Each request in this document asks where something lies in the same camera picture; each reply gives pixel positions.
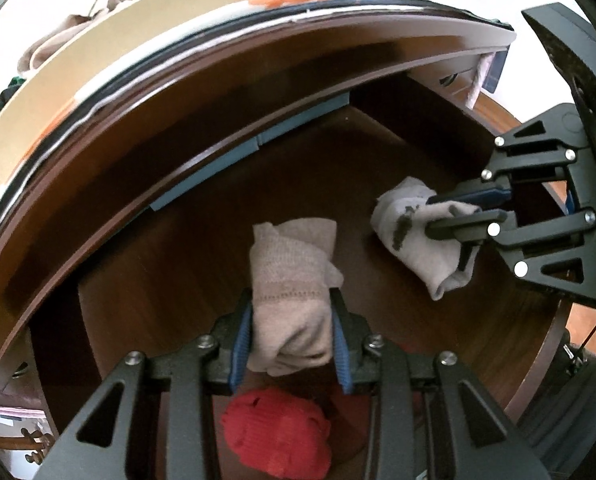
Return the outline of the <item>wooden coat rack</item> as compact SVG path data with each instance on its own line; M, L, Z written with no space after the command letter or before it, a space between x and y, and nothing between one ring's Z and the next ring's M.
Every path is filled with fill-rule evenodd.
M25 460L29 464L41 465L46 455L55 444L51 434L26 428L21 429L20 437L0 437L0 450L26 452Z

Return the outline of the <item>pale pink underwear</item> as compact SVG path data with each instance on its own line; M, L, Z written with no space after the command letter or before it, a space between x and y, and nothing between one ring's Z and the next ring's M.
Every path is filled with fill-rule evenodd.
M71 39L127 1L130 0L93 0L85 4L84 14L69 14L55 29L30 44L18 60L18 74L25 77L36 72Z

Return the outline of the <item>grey stained sock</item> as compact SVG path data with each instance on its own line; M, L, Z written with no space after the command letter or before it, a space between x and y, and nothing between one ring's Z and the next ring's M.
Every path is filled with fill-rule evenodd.
M455 238L434 240L426 234L433 221L470 216L479 206L449 200L432 204L435 191L407 177L378 197L371 227L383 245L426 285L432 300L466 286L473 274L478 249Z

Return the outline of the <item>green black striped underwear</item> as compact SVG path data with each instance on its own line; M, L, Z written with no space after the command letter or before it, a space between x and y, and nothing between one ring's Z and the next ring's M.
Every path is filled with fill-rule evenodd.
M0 93L0 114L5 107L5 105L10 102L10 99L15 95L15 93L21 88L21 86L26 82L25 78L16 76L13 77L10 82L8 83L7 87L1 91Z

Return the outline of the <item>red knit sock roll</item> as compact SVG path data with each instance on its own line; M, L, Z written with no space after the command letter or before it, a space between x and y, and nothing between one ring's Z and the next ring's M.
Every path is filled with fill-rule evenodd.
M277 479L322 479L333 453L330 421L314 402L278 389L236 396L221 416L228 448L240 463Z

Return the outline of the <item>beige sock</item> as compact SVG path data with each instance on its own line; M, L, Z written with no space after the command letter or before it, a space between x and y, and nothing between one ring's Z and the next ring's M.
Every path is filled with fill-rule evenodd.
M325 218L253 227L249 370L279 377L333 358L329 291L343 284L333 263L336 236L337 222Z

